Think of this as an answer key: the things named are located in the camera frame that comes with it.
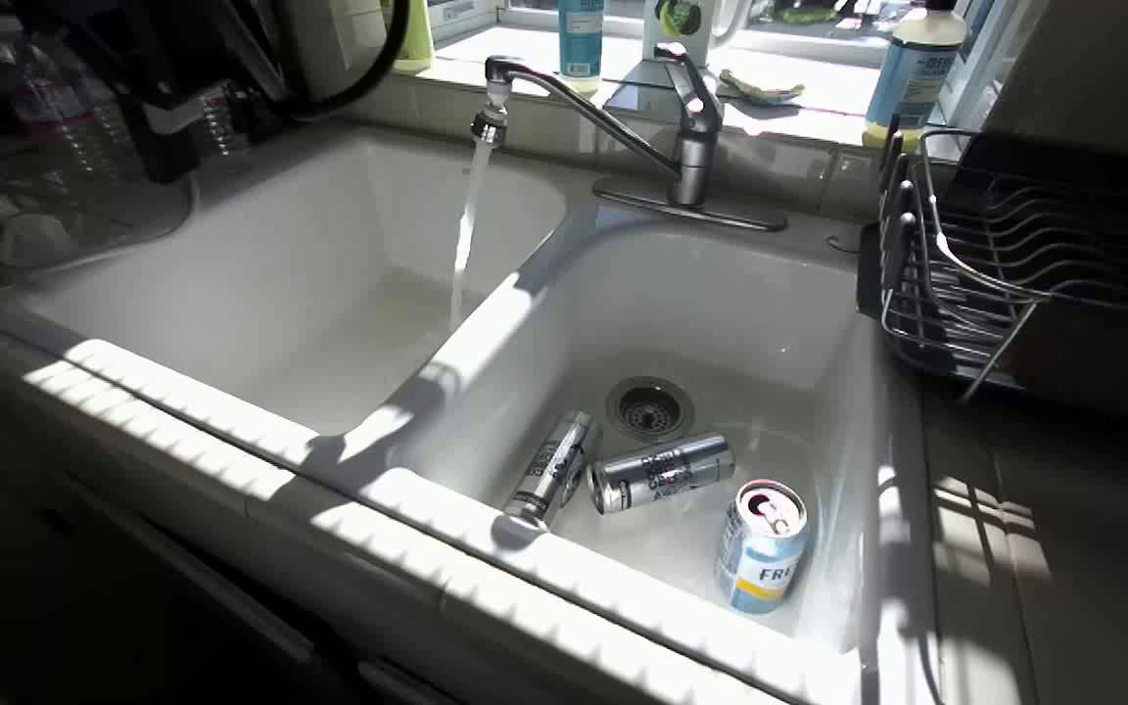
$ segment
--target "drain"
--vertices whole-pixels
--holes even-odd
[[[635,438],[667,438],[688,425],[688,398],[677,384],[659,376],[635,376],[615,384],[605,415]]]

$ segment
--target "double sink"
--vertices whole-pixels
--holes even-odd
[[[605,516],[578,495],[551,539],[719,616],[726,509],[745,476],[780,476],[808,500],[810,547],[790,599],[746,624],[860,654],[890,381],[855,254],[831,248],[851,224],[669,224],[598,203],[595,172],[497,151],[450,325],[464,158],[339,124],[274,141],[202,172],[177,235],[4,284],[0,334],[201,425],[219,425],[214,398],[250,408],[259,432],[228,438],[372,505],[397,471],[497,516],[562,410],[604,425],[604,459],[726,435],[728,480]],[[625,405],[638,386],[667,394],[650,418]]]

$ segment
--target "countertop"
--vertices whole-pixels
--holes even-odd
[[[1128,700],[1128,422],[916,381],[938,700]]]

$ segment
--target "metal rack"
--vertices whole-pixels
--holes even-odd
[[[894,133],[876,231],[894,354],[966,381],[964,398],[1021,386],[1006,354],[1041,309],[1128,317],[1128,160],[955,128],[904,147]]]

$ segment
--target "faucet handle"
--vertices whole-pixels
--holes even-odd
[[[688,62],[682,46],[652,46],[652,59],[667,62],[673,95],[682,102],[682,136],[716,141],[719,104],[706,73]]]

